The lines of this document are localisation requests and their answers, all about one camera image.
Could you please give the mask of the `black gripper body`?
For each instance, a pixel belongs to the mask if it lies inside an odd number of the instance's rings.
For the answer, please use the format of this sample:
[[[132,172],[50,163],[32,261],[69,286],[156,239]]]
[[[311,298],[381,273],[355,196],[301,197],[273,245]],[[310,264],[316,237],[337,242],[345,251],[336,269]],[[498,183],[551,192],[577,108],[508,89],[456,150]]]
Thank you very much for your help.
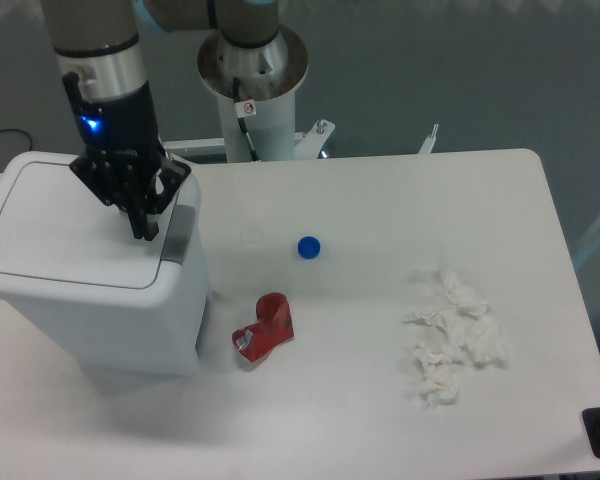
[[[148,81],[135,92],[121,97],[87,100],[82,97],[78,80],[75,72],[62,77],[78,131],[86,146],[105,152],[165,153],[159,140]]]

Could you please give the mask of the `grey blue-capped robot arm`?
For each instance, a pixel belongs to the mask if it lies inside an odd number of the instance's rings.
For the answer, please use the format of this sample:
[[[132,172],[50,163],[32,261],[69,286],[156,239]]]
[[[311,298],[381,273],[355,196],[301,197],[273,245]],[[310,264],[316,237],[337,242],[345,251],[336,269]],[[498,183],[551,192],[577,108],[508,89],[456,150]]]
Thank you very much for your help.
[[[84,144],[71,170],[127,216],[136,238],[157,235],[157,216],[191,173],[160,139],[139,21],[207,32],[198,71],[216,97],[229,161],[295,158],[295,93],[308,54],[277,2],[45,1],[41,10]]]

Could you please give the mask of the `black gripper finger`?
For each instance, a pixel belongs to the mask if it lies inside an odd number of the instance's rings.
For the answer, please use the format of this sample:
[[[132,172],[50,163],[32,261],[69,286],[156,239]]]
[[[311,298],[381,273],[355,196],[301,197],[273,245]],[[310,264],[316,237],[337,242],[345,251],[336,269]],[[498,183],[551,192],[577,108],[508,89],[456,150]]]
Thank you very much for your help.
[[[144,240],[152,240],[157,235],[159,227],[153,216],[164,212],[190,174],[188,164],[174,160],[169,154],[161,155],[160,168],[142,196],[140,214]]]
[[[115,205],[127,215],[135,239],[153,239],[151,178],[135,150],[86,147],[69,167],[105,206]]]

